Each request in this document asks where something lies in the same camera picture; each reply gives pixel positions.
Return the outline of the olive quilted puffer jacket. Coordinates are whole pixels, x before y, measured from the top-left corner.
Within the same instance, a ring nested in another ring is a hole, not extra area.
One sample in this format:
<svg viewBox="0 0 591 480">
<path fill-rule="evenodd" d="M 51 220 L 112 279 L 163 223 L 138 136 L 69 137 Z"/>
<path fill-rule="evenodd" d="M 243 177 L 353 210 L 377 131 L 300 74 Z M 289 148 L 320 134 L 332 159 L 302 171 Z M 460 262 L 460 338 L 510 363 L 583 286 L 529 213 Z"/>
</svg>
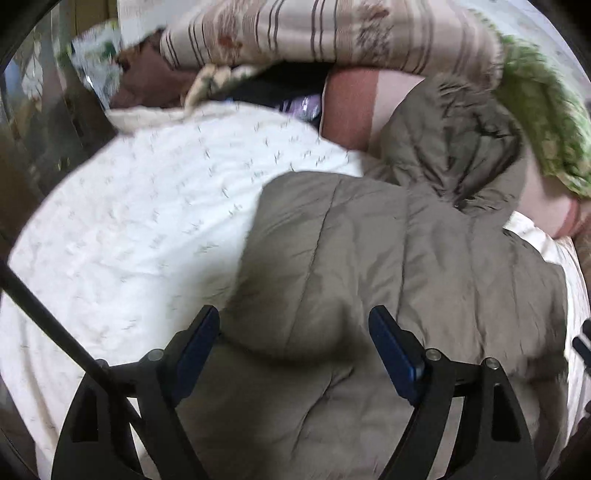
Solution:
<svg viewBox="0 0 591 480">
<path fill-rule="evenodd" d="M 290 172 L 259 196 L 221 337 L 182 422 L 213 479 L 375 479 L 412 408 L 368 331 L 383 305 L 449 358 L 500 361 L 545 464 L 566 425 L 563 270 L 506 229 L 525 182 L 494 96 L 423 80 L 377 179 Z"/>
</svg>

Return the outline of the white leaf-print duvet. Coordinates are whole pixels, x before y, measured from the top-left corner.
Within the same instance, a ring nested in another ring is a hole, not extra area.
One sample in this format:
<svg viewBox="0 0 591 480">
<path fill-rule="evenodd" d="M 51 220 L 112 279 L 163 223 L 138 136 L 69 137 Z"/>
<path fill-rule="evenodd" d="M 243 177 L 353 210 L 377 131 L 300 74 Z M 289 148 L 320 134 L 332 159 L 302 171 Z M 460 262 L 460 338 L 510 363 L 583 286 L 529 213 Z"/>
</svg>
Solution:
<svg viewBox="0 0 591 480">
<path fill-rule="evenodd" d="M 318 233 L 335 203 L 325 182 L 374 166 L 263 107 L 163 114 L 65 179 L 9 263 L 113 365 L 165 346 L 206 304 L 221 312 L 221 337 L 178 408 L 213 478 L 368 479 L 351 250 L 322 253 Z"/>
</svg>

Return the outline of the green patterned blanket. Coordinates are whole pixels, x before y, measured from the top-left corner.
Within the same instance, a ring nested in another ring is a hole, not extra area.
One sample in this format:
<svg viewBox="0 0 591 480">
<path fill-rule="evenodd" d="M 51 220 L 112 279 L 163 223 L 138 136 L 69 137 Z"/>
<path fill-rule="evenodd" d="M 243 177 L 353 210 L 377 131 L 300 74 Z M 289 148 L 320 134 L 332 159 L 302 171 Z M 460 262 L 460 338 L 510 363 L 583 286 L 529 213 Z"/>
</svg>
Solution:
<svg viewBox="0 0 591 480">
<path fill-rule="evenodd" d="M 478 18 L 499 48 L 487 69 L 495 94 L 520 123 L 542 174 L 588 199 L 590 116 L 583 97 L 539 45 Z"/>
</svg>

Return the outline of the wooden mirrored wardrobe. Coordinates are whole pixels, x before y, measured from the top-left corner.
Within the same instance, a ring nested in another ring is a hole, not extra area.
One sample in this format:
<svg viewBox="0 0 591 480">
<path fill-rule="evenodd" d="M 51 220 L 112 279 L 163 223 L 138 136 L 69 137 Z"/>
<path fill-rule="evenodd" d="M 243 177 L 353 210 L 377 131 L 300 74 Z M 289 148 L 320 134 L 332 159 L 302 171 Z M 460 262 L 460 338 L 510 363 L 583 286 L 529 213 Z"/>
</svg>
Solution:
<svg viewBox="0 0 591 480">
<path fill-rule="evenodd" d="M 113 1 L 1 4 L 1 245 L 115 135 L 72 65 L 72 40 L 116 17 Z"/>
</svg>

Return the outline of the dark brown garment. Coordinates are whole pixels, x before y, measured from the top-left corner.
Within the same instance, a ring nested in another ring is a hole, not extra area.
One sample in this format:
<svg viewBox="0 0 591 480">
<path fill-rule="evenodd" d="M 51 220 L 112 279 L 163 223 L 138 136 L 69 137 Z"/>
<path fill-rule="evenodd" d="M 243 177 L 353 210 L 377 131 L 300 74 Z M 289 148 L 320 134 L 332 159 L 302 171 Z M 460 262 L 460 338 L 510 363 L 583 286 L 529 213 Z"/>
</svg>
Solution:
<svg viewBox="0 0 591 480">
<path fill-rule="evenodd" d="M 160 54 L 162 33 L 162 29 L 156 30 L 118 54 L 116 64 L 123 73 L 109 101 L 111 109 L 174 108 L 182 104 L 197 72 L 178 70 L 168 63 Z"/>
</svg>

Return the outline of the pink bed sheet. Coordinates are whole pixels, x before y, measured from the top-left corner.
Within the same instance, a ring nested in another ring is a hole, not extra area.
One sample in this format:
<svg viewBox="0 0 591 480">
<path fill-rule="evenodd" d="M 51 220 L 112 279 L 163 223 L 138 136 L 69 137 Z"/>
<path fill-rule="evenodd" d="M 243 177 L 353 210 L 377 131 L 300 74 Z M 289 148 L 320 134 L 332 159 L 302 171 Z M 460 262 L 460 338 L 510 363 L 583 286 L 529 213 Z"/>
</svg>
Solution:
<svg viewBox="0 0 591 480">
<path fill-rule="evenodd" d="M 373 68 L 337 69 L 322 95 L 322 137 L 349 150 L 381 156 L 386 123 L 422 77 Z M 553 238 L 590 232 L 590 202 L 580 200 L 556 178 L 546 177 L 532 151 L 518 211 Z"/>
</svg>

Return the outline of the floral patterned bag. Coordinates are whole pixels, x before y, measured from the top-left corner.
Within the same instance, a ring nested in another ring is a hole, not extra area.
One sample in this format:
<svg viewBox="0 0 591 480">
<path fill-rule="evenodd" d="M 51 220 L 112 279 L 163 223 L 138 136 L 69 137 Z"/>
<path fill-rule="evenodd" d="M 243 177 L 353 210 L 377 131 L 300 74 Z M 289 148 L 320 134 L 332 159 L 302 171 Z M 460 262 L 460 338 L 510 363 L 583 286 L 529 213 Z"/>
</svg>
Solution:
<svg viewBox="0 0 591 480">
<path fill-rule="evenodd" d="M 117 20 L 97 24 L 76 36 L 68 56 L 82 84 L 97 97 L 103 110 L 119 89 L 122 69 L 116 62 L 122 39 Z"/>
</svg>

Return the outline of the striped floral beige pillow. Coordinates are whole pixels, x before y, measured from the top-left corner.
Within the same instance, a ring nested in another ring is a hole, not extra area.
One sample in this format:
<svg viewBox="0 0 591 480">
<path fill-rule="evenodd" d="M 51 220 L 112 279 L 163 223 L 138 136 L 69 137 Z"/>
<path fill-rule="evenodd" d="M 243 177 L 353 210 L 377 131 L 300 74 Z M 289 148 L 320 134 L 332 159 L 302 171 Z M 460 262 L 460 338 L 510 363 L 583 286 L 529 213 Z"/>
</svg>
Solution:
<svg viewBox="0 0 591 480">
<path fill-rule="evenodd" d="M 325 62 L 485 87 L 504 58 L 495 30 L 454 1 L 211 1 L 168 26 L 160 52 L 181 69 Z"/>
</svg>

